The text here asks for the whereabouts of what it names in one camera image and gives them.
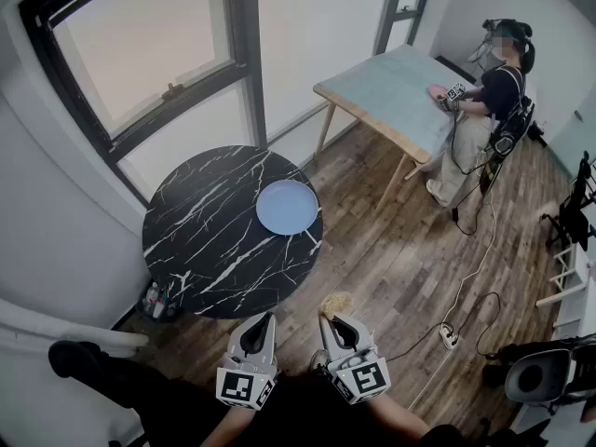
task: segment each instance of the person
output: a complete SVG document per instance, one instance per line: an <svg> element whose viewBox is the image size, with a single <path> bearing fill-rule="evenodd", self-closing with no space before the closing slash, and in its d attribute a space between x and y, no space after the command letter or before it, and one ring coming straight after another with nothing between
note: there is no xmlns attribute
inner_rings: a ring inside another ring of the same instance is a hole
<svg viewBox="0 0 596 447"><path fill-rule="evenodd" d="M439 156L423 168L429 171L441 161L439 177L427 181L427 191L441 206L452 203L467 175L478 166L478 154L488 144L491 132L521 100L525 76L535 59L530 36L528 24L501 20L493 30L491 43L493 54L504 63L483 74L482 86L467 91L462 101L450 102L451 110L463 113L461 120Z"/></svg>
<svg viewBox="0 0 596 447"><path fill-rule="evenodd" d="M455 427L431 429L386 394L349 405L317 364L305 374L280 374L257 413L228 407L207 389L169 379L150 366L112 358L92 343L59 341L48 360L59 377L73 377L136 411L144 434L129 445L465 445Z"/></svg>
<svg viewBox="0 0 596 447"><path fill-rule="evenodd" d="M467 445L453 426L430 428L387 394L349 405L322 369L281 375L258 413L231 407L200 444L225 445L378 445L430 447Z"/></svg>

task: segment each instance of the pink object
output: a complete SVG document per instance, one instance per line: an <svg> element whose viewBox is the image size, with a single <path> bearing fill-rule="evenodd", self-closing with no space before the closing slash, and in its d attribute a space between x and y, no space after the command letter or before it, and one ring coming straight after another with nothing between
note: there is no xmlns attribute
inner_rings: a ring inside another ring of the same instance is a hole
<svg viewBox="0 0 596 447"><path fill-rule="evenodd" d="M441 98L447 97L447 89L445 86L441 85L430 85L428 87L428 94L432 97L433 100L438 100Z"/></svg>

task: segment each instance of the wooden table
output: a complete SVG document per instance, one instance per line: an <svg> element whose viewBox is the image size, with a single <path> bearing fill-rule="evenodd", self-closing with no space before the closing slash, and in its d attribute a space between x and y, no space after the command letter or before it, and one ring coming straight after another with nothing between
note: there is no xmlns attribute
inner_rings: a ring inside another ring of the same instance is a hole
<svg viewBox="0 0 596 447"><path fill-rule="evenodd" d="M313 90L330 104L315 158L325 143L336 107L393 141L404 154L376 208L379 211L404 175L407 162L412 159L416 165L427 163L449 136L453 118L439 109L427 88L433 84L450 88L455 83L473 88L461 76L409 45L369 58L318 83Z"/></svg>

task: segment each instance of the black marble table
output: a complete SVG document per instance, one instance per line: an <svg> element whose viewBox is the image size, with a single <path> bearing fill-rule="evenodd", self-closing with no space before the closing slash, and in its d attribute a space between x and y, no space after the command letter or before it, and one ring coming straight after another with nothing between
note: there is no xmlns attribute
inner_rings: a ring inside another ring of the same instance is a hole
<svg viewBox="0 0 596 447"><path fill-rule="evenodd" d="M165 179L145 215L142 248L172 302L210 318L245 318L300 286L320 249L320 209L308 229L312 238L273 234L256 214L261 191L284 179L314 192L289 160L243 145L199 154Z"/></svg>

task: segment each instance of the round plate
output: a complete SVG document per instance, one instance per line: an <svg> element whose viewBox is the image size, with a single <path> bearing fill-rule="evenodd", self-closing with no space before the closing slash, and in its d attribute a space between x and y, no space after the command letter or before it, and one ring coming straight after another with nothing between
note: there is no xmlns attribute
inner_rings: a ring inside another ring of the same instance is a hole
<svg viewBox="0 0 596 447"><path fill-rule="evenodd" d="M441 85L430 85L428 87L428 94L432 96L433 100L436 100L438 97L444 98L447 95L447 91L448 89Z"/></svg>
<svg viewBox="0 0 596 447"><path fill-rule="evenodd" d="M317 196L303 183L277 181L257 199L257 217L264 227L278 235L304 232L317 219Z"/></svg>

